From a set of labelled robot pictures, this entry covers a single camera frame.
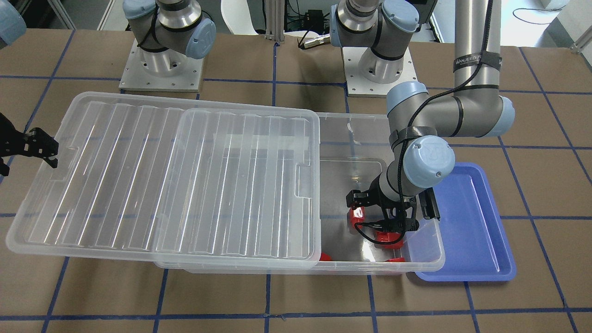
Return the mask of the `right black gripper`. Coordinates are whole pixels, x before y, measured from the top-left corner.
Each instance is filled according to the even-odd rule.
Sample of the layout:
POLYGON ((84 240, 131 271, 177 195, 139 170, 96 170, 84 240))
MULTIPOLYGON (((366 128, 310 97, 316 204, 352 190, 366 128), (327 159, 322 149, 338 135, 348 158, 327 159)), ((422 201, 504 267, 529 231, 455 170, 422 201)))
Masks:
POLYGON ((12 122, 0 114, 0 174, 9 175, 9 166, 4 157, 21 155, 44 160, 51 168, 58 167, 56 158, 59 143, 40 127, 34 127, 28 133, 17 131, 12 122))

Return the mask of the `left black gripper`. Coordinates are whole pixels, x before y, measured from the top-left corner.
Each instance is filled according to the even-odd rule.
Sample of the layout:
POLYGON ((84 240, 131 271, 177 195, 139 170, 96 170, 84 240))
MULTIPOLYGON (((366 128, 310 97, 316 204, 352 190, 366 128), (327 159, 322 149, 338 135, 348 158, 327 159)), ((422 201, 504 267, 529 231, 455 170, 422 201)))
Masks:
MULTIPOLYGON (((351 190, 346 195, 346 206, 355 210, 359 207, 379 206, 382 211, 384 232, 414 232, 420 227, 417 221, 416 199, 405 202, 394 202, 382 194, 378 183, 371 183, 366 191, 351 190)), ((366 222, 365 226, 372 228, 374 222, 366 222)))

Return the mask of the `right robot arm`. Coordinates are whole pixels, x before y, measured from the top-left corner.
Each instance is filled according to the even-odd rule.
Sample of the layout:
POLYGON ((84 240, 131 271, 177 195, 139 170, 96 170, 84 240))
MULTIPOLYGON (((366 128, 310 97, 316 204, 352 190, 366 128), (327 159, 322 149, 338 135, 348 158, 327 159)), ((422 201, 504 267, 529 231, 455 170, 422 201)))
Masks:
MULTIPOLYGON (((216 39, 216 25, 196 0, 125 0, 123 12, 136 45, 129 61, 131 70, 123 78, 155 82, 152 90, 168 89, 186 77, 187 84, 198 84, 201 61, 216 39)), ((19 131, 1 116, 1 157, 36 157, 57 168, 58 142, 46 131, 34 127, 19 131)))

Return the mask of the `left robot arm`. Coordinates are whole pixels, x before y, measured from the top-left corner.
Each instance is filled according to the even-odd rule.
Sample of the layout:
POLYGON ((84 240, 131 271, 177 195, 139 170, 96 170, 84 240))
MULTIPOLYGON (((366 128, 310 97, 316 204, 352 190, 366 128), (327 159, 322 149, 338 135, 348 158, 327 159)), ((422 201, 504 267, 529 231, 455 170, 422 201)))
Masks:
MULTIPOLYGON (((455 166, 447 137, 491 137, 506 133, 515 118, 512 102, 499 95, 500 2, 455 2, 454 87, 431 95, 416 80, 395 85, 387 93, 389 143, 393 162, 366 191, 353 190, 347 207, 378 206, 382 219, 353 222, 364 228, 397 233, 418 229, 413 200, 441 183, 455 166)), ((364 47, 362 66, 376 83, 395 80, 420 13, 406 0, 341 0, 330 11, 330 39, 336 47, 364 47)))

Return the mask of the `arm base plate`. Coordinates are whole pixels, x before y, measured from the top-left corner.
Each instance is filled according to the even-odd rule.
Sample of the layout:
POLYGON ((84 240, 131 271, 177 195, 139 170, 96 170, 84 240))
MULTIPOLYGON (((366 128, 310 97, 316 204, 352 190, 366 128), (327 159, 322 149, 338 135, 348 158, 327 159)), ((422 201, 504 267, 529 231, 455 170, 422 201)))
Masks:
POLYGON ((188 58, 174 50, 150 53, 132 43, 119 88, 125 92, 197 93, 203 59, 188 58))
POLYGON ((368 47, 343 47, 349 97, 384 98, 396 85, 417 81, 410 49, 395 61, 378 58, 368 47))

